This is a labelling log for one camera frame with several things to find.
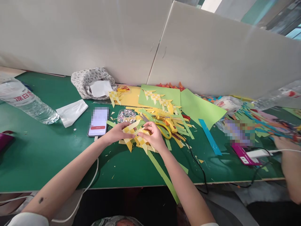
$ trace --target water bottle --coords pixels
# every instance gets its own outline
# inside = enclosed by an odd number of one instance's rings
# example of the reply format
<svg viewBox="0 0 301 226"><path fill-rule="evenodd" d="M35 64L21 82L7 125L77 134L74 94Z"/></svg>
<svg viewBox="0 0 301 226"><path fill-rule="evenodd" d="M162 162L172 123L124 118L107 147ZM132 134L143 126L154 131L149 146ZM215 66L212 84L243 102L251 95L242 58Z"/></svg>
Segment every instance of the water bottle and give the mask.
<svg viewBox="0 0 301 226"><path fill-rule="evenodd" d="M266 94L253 101L252 104L257 110L266 110L274 106L287 104L299 97L301 97L301 79Z"/></svg>
<svg viewBox="0 0 301 226"><path fill-rule="evenodd" d="M0 100L21 109L44 124L52 124L59 119L56 111L15 78L0 78Z"/></svg>

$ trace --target smartphone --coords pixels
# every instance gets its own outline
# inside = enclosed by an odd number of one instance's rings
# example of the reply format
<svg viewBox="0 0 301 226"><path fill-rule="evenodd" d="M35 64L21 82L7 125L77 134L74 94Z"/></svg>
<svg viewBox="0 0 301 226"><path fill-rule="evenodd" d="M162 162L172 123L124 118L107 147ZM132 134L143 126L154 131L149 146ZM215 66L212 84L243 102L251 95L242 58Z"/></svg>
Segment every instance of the smartphone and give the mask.
<svg viewBox="0 0 301 226"><path fill-rule="evenodd" d="M96 107L93 110L88 137L103 136L107 132L108 107Z"/></svg>

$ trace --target yellow scissors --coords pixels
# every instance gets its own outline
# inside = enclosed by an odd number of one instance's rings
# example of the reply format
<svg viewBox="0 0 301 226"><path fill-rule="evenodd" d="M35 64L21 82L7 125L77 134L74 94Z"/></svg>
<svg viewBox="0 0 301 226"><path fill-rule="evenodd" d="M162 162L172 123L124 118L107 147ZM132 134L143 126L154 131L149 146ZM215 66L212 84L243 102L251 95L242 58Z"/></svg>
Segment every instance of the yellow scissors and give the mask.
<svg viewBox="0 0 301 226"><path fill-rule="evenodd" d="M142 118L145 122L148 122L148 121L149 121L143 114L141 114L140 116L141 116L141 118ZM163 133L163 131L161 130L160 127L158 127L159 130L160 130L160 132L162 133L162 135L163 135L167 140L170 140L171 137L172 137L172 133L171 133L170 129L169 129L166 125L164 125L164 124L162 124L162 123L155 122L155 124L158 125L158 126L162 126L162 127L164 127L164 128L167 130L167 132L169 133L169 137L168 137L165 133Z"/></svg>

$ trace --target black cable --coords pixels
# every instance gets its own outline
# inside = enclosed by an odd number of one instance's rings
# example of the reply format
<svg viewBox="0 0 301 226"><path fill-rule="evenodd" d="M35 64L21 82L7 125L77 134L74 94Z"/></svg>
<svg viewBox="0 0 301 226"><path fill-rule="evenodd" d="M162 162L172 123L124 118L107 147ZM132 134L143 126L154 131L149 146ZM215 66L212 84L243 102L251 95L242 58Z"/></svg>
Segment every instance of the black cable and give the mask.
<svg viewBox="0 0 301 226"><path fill-rule="evenodd" d="M269 158L271 159L272 156L271 156L270 152L269 152L268 150L266 150L266 151L267 151L267 153L269 154ZM270 163L270 162L266 162L265 164L263 164L262 166L260 166L259 168L257 168L257 169L255 170L253 179L252 179L252 181L251 181L251 183L250 183L249 185L247 185L247 186L240 186L240 185L234 184L234 183L230 183L230 184L235 185L235 186L238 186L238 187L241 187L241 188L249 188L249 187L251 187L251 186L253 185L254 181L255 181L255 178L256 178L256 175L257 175L258 170L260 170L261 168L265 167L265 166L266 166L267 164L269 164L269 163Z"/></svg>
<svg viewBox="0 0 301 226"><path fill-rule="evenodd" d="M208 185L207 185L207 180L206 180L206 174L205 174L205 171L204 171L203 168L201 167L201 165L200 165L200 163L198 162L198 160L195 159L195 157L194 157L194 155L193 155L193 153L192 153L192 150L191 150L191 148L190 148L190 145L189 145L187 139L186 139L186 143L188 144L188 148L189 148L189 150L190 150L190 153L191 153L192 158L193 158L194 161L199 165L199 167L201 168L201 170L202 170L202 172L203 172L203 175L204 175L204 181L205 181L205 187L206 187L206 190L207 190L207 191L204 192L204 191L198 189L198 187L196 187L196 188L197 188L200 192L202 192L202 193L204 193L204 194L207 195L207 194L209 194L209 189L208 189Z"/></svg>

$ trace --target green table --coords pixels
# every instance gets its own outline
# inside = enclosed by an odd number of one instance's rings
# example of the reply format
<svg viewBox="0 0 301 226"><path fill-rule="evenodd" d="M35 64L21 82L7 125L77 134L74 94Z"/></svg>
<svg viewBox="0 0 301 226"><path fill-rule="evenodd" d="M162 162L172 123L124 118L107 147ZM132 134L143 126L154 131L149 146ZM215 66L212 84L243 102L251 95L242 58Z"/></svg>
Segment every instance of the green table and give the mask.
<svg viewBox="0 0 301 226"><path fill-rule="evenodd" d="M20 81L32 87L33 92L53 109L61 108L81 99L76 88L70 82L70 77L56 77L47 74L26 72L17 77ZM0 192L19 192L39 190L56 173L64 168L79 153L88 147L94 138L87 137L92 110L99 107L93 100L85 100L88 109L70 127L64 128L62 122L44 125L31 118L19 109L6 103L0 104L0 130L14 131L16 138L4 151L0 153ZM124 106L101 105L110 108L117 117L117 113ZM293 118L290 113L273 112L281 118ZM294 117L295 123L300 120ZM217 127L211 129L223 156L216 156L202 130L193 121L197 128L191 129L194 140L189 139L193 154L198 159L205 160L202 167L206 173L208 183L221 183L230 181L250 181L254 169L243 165L229 146L229 141ZM260 139L266 148L274 148L273 142L268 138ZM172 153L182 165L189 169L188 176L195 184L204 182L199 166L193 161L187 147L182 149L171 140ZM166 174L167 170L158 153L153 153ZM270 180L283 178L281 166L277 161L268 165L268 172L260 170L257 180ZM86 187L91 181L96 169L96 163L88 171L79 188ZM118 142L107 147L99 157L99 171L92 188L117 188L136 186L162 186L163 179L154 165L146 156L142 148L135 147L132 153L126 145Z"/></svg>

